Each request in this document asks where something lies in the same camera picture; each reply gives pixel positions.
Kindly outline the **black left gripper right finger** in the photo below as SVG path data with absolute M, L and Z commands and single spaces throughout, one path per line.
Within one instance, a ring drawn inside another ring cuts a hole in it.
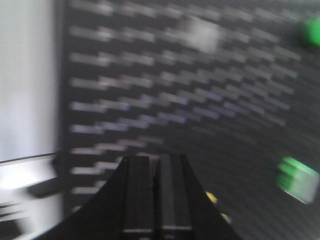
M 157 240 L 240 239 L 207 196 L 185 154 L 160 156 L 154 204 Z

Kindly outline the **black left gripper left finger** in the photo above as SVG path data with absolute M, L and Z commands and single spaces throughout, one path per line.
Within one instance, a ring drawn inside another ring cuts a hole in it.
M 153 174 L 147 156 L 125 156 L 84 206 L 39 240 L 154 240 Z

